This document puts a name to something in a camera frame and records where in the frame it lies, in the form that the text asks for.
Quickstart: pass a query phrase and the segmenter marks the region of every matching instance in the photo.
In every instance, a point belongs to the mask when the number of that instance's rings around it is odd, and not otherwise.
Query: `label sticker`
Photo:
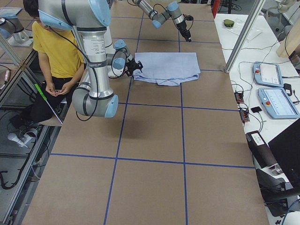
[[[103,55],[105,54],[104,39],[84,39],[83,40],[85,53],[87,55]]]
[[[255,141],[255,143],[256,143],[257,145],[262,145],[262,144],[264,144],[262,138],[259,136],[258,133],[252,134],[251,136],[252,136],[253,140]]]

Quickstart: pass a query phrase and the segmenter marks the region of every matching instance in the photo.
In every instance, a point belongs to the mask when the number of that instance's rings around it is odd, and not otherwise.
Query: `light blue joint cap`
[[[115,69],[123,69],[125,67],[125,59],[116,58],[112,62],[112,67]]]
[[[105,112],[104,117],[105,118],[111,118],[114,117],[117,109],[118,109],[118,103],[119,103],[119,97],[117,95],[114,95],[109,103],[109,106]]]
[[[161,23],[157,20],[152,20],[152,24],[156,29],[161,27]]]
[[[115,49],[121,49],[121,48],[125,48],[126,47],[126,43],[125,41],[123,41],[122,39],[117,40],[114,44],[113,44]]]
[[[178,5],[178,3],[177,2],[175,2],[175,1],[173,1],[173,2],[171,2],[169,5],[168,5],[168,10],[169,11],[175,11],[176,9],[178,9],[179,8],[179,5]]]
[[[89,0],[90,8],[98,21],[105,27],[111,24],[111,11],[106,0]]]
[[[41,10],[39,11],[39,19],[43,22],[43,24],[54,27],[57,29],[62,29],[62,30],[72,30],[72,26],[69,24],[55,18],[54,16],[51,16]]]
[[[0,28],[0,34],[2,34],[2,36],[3,36],[5,39],[8,39],[8,38],[11,36],[11,34],[10,34],[8,31],[6,31],[6,30],[4,30],[4,29],[1,29],[1,28]]]
[[[4,13],[2,16],[4,19],[17,19],[17,15],[13,13]]]

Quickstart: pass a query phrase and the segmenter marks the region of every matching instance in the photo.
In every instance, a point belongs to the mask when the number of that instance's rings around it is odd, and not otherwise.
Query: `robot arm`
[[[106,54],[105,46],[112,42],[107,1],[39,0],[39,18],[45,25],[53,28],[72,30],[76,27],[82,37],[82,52],[89,72],[73,93],[72,102],[76,111],[85,116],[113,117],[119,100],[109,85],[108,63],[121,69],[133,57],[126,49],[126,44],[120,47],[114,57]]]
[[[15,14],[5,13],[0,17],[0,33],[5,39],[13,35],[15,41],[20,44],[29,40],[29,36]]]
[[[148,4],[146,0],[132,0],[139,8],[141,8],[146,15],[152,20],[152,24],[155,28],[162,26],[170,17],[176,24],[177,29],[180,34],[185,38],[186,41],[191,42],[191,34],[187,30],[186,20],[192,21],[193,17],[191,15],[185,16],[181,13],[179,5],[177,2],[171,2],[164,12],[158,14],[157,11],[153,9],[151,5]]]

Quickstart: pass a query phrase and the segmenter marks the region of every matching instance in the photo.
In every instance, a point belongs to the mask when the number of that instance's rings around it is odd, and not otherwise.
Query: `folded shirt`
[[[135,53],[135,60],[143,65],[142,72],[133,72],[134,79],[138,81],[177,86],[198,79],[200,74],[195,52]]]

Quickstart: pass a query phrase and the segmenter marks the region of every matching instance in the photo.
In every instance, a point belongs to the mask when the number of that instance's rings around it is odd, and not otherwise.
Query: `green object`
[[[39,92],[39,94],[42,96],[42,98],[47,101],[46,96],[44,95],[44,93],[42,92],[41,88],[39,87],[39,85],[37,83],[34,84],[34,86],[36,86],[37,91]]]
[[[233,20],[228,20],[228,19],[224,20],[224,26],[226,26],[226,27],[233,27],[233,25],[234,25],[234,21]]]

